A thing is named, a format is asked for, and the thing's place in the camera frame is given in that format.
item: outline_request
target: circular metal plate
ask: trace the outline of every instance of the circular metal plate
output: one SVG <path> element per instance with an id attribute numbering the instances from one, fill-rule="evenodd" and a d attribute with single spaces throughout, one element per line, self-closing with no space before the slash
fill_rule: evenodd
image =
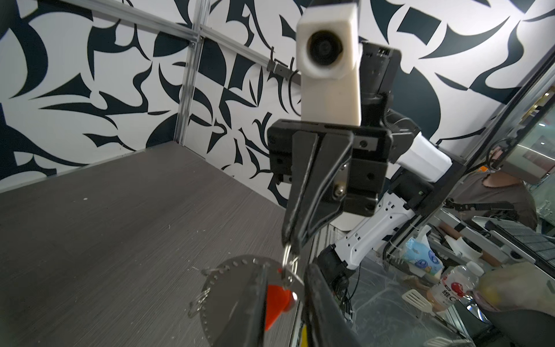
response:
<path id="1" fill-rule="evenodd" d="M 257 264 L 268 268 L 268 284 L 282 285 L 281 263 L 258 255 L 241 255 L 228 259 L 206 277 L 203 291 L 208 290 L 208 294 L 200 307 L 200 323 L 210 345 L 224 330 Z M 288 270 L 286 278 L 290 279 L 288 289 L 296 294 L 297 302 L 302 300 L 303 283 Z"/>

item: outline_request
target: gray shirt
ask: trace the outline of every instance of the gray shirt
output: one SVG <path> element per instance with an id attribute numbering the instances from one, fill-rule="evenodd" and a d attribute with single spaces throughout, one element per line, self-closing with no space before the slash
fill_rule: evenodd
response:
<path id="1" fill-rule="evenodd" d="M 515 211 L 503 213 L 499 211 L 462 211 L 456 213 L 459 218 L 469 222 L 474 216 L 491 217 L 502 214 L 506 217 L 505 219 L 513 219 L 535 229 L 538 224 L 536 204 L 524 184 L 518 183 L 496 188 L 486 187 L 483 185 L 483 181 L 488 175 L 485 172 L 469 174 L 464 182 L 451 193 L 450 198 L 458 204 L 507 201 L 513 204 Z"/>

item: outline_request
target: bolt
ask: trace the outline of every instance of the bolt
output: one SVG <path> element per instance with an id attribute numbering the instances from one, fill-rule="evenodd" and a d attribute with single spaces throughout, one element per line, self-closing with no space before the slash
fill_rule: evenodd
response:
<path id="1" fill-rule="evenodd" d="M 340 198 L 343 195 L 345 195 L 345 186 L 342 185 L 342 184 L 336 185 L 335 188 L 334 188 L 334 196 L 336 198 Z"/>

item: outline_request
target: spatula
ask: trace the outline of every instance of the spatula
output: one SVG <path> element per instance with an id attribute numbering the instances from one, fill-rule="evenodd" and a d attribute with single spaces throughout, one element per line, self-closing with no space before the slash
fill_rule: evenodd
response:
<path id="1" fill-rule="evenodd" d="M 424 342 L 424 347 L 454 347 L 469 344 L 468 340 L 450 340 L 437 336 Z"/>
<path id="2" fill-rule="evenodd" d="M 422 296 L 422 294 L 420 294 L 416 289 L 411 289 L 411 290 L 407 291 L 401 297 L 403 298 L 404 301 L 408 302 L 409 304 L 411 304 L 412 306 L 421 310 L 422 312 L 431 314 L 432 317 L 437 319 L 441 324 L 443 324 L 450 331 L 452 331 L 452 332 L 456 333 L 458 336 L 466 339 L 466 336 L 464 336 L 460 331 L 458 331 L 457 328 L 455 328 L 453 325 L 449 324 L 445 319 L 438 316 L 432 310 L 432 304 L 428 300 L 426 300 L 426 298 L 424 298 Z"/>

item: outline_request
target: black and white patterned wall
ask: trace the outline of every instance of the black and white patterned wall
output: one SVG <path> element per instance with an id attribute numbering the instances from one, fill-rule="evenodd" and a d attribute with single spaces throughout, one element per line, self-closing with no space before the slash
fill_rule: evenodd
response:
<path id="1" fill-rule="evenodd" d="M 191 26 L 194 2 L 124 3 Z M 60 1 L 13 4 L 0 32 L 0 190 L 173 139 L 188 41 Z"/>
<path id="2" fill-rule="evenodd" d="M 289 64 L 309 0 L 211 0 L 208 25 Z M 555 44 L 553 0 L 361 0 L 360 36 L 403 54 L 393 87 L 397 111 L 433 142 L 479 134 Z M 284 205 L 269 173 L 266 129 L 298 119 L 287 84 L 207 41 L 185 145 L 258 193 Z M 299 91 L 294 89 L 294 105 Z M 462 153 L 476 137 L 443 140 Z"/>

